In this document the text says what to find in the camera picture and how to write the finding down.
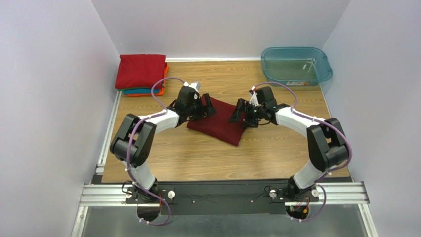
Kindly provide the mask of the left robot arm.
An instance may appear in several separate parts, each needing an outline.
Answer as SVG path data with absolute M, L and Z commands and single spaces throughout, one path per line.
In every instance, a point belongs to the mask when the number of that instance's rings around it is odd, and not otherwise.
M 146 116 L 128 114 L 121 123 L 110 151 L 125 165 L 133 183 L 132 198 L 145 202 L 158 199 L 158 181 L 147 163 L 156 134 L 185 122 L 214 116 L 209 94 L 199 94 L 198 83 L 184 85 L 178 97 L 163 110 Z

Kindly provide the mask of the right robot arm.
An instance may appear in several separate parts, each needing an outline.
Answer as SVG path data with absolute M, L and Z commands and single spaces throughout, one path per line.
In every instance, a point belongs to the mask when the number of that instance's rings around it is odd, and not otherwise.
M 270 87 L 252 87 L 250 99 L 238 99 L 229 123 L 242 122 L 245 128 L 257 128 L 261 120 L 287 127 L 307 139 L 309 161 L 288 179 L 286 194 L 298 199 L 311 191 L 329 172 L 343 168 L 352 150 L 340 122 L 299 112 L 294 106 L 279 104 Z

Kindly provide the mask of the maroon t shirt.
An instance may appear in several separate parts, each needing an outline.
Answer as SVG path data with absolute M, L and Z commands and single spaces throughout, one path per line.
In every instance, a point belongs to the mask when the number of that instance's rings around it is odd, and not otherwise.
M 229 123 L 236 106 L 213 97 L 210 98 L 210 101 L 217 113 L 210 117 L 190 121 L 187 123 L 187 128 L 238 146 L 246 129 L 243 127 L 243 121 Z

